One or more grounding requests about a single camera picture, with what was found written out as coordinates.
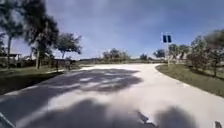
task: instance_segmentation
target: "green lawn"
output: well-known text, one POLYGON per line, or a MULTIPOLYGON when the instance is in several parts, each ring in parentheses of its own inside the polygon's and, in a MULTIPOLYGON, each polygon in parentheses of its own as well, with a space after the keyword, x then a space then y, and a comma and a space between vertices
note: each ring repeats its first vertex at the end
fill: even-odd
POLYGON ((211 71, 196 71, 185 65, 159 65, 156 67, 161 73, 198 87, 207 92, 224 97, 224 73, 213 77, 211 71))
POLYGON ((0 95, 34 85, 61 74, 56 72, 46 73, 49 71, 52 71, 52 69, 42 68, 37 70, 34 67, 0 70, 0 95))

